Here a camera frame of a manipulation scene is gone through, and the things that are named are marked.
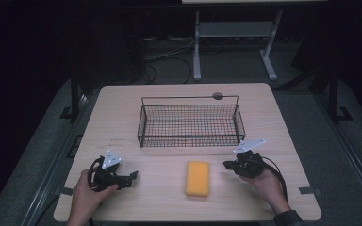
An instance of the sponge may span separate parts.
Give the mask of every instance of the sponge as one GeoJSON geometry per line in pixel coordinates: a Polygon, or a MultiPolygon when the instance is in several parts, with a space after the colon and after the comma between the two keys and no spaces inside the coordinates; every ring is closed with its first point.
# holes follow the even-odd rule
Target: sponge
{"type": "Polygon", "coordinates": [[[186,195],[208,196],[208,166],[207,162],[188,162],[186,195]]]}

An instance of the wire basket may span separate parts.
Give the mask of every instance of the wire basket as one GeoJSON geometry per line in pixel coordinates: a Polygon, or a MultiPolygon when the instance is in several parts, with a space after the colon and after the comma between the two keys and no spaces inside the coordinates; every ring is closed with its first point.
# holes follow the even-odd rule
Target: wire basket
{"type": "Polygon", "coordinates": [[[222,96],[222,94],[216,96],[215,94],[211,97],[142,98],[138,130],[140,146],[239,145],[240,141],[245,138],[245,130],[238,106],[239,97],[222,96]],[[233,98],[234,102],[232,104],[216,104],[218,101],[222,103],[221,100],[224,98],[233,98]],[[147,100],[154,100],[160,104],[146,105],[147,100]]]}

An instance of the human hand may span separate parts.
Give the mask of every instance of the human hand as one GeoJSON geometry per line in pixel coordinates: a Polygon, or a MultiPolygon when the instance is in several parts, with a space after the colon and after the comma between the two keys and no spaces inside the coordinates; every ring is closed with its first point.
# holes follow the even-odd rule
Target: human hand
{"type": "Polygon", "coordinates": [[[81,172],[74,187],[68,226],[85,225],[101,202],[118,188],[117,185],[113,185],[100,192],[91,190],[88,184],[88,172],[88,169],[81,172]]]}
{"type": "Polygon", "coordinates": [[[290,210],[290,206],[282,192],[280,181],[270,170],[264,169],[255,178],[239,177],[255,187],[258,196],[270,205],[275,215],[290,210]]]}

